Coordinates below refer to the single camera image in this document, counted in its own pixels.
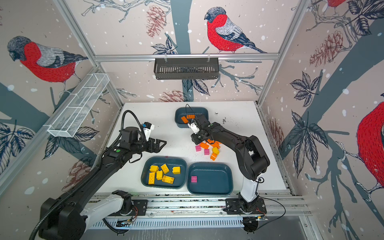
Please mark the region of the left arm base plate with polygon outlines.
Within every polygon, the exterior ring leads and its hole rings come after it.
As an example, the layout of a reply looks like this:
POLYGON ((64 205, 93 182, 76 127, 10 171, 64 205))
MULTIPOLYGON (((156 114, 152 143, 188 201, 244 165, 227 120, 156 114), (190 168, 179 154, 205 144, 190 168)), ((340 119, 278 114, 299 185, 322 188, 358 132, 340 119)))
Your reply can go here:
POLYGON ((116 213, 112 213, 109 217, 125 217, 125 216, 145 216, 148 207, 148 200, 132 200, 127 207, 123 204, 123 208, 116 213))

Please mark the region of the yellow tall lego brick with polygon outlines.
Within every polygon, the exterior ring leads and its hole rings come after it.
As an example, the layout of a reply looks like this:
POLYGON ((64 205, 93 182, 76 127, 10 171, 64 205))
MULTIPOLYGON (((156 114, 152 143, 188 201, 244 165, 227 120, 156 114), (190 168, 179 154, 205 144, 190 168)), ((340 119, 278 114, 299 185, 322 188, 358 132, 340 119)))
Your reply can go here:
POLYGON ((156 172, 156 179, 157 179, 158 181, 162 181, 163 176, 164 176, 163 171, 157 171, 157 172, 156 172))

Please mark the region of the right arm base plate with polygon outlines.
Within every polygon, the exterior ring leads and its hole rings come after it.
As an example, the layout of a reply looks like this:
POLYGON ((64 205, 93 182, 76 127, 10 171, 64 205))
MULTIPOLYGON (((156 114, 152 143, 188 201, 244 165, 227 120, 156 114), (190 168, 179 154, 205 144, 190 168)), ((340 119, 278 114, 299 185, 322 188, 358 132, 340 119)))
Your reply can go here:
POLYGON ((228 215, 257 214, 266 215, 266 205, 262 198, 256 198, 248 203, 244 199, 226 199, 223 211, 228 215))

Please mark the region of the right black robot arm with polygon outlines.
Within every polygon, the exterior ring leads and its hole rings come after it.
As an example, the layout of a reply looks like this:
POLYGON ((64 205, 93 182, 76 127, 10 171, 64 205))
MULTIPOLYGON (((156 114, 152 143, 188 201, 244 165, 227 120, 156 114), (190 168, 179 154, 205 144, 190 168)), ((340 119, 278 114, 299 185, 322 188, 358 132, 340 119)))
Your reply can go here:
POLYGON ((218 141, 234 151, 238 167, 244 176, 238 198, 239 209, 245 214, 265 214, 261 208, 258 186, 261 175, 270 166, 270 159, 260 140, 254 135, 246 137, 231 132, 217 122, 210 123, 204 115, 189 119, 187 125, 194 132, 191 138, 196 145, 218 141))

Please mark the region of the yellow long lego brick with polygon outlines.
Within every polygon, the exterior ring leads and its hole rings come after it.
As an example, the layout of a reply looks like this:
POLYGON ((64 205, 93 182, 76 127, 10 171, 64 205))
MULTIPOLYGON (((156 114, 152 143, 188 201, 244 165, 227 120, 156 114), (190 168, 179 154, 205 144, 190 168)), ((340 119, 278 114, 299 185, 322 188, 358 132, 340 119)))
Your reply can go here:
POLYGON ((163 178, 162 178, 162 182, 167 183, 167 184, 171 184, 171 185, 174 183, 174 180, 175 180, 175 178, 170 177, 170 176, 163 176, 163 178))
POLYGON ((155 181, 156 181, 156 173, 155 172, 150 172, 149 173, 148 185, 154 185, 155 181))

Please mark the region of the yellow square lego brick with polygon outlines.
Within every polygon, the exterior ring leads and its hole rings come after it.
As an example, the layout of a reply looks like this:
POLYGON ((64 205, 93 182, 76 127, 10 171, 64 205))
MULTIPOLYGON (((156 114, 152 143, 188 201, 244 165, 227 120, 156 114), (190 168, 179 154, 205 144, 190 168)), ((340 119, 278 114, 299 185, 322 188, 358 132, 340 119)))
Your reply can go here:
POLYGON ((179 175, 180 173, 181 173, 181 167, 180 166, 173 167, 173 174, 174 175, 179 175))

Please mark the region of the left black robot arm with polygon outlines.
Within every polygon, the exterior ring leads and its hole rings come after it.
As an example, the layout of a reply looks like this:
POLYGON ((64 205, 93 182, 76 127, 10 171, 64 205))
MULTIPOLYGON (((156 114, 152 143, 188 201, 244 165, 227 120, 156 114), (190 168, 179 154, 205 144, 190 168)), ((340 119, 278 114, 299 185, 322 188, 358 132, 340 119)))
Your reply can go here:
POLYGON ((30 239, 39 236, 45 240, 79 240, 88 227, 121 209, 130 211, 131 194, 114 191, 111 202, 119 207, 107 207, 105 211, 98 205, 98 214, 94 220, 84 208, 97 190, 126 163, 132 162, 133 155, 159 153, 167 144, 164 140, 150 137, 154 125, 145 122, 138 127, 121 126, 120 133, 111 146, 101 154, 97 166, 84 179, 57 199, 49 198, 41 206, 40 221, 34 227, 30 239))

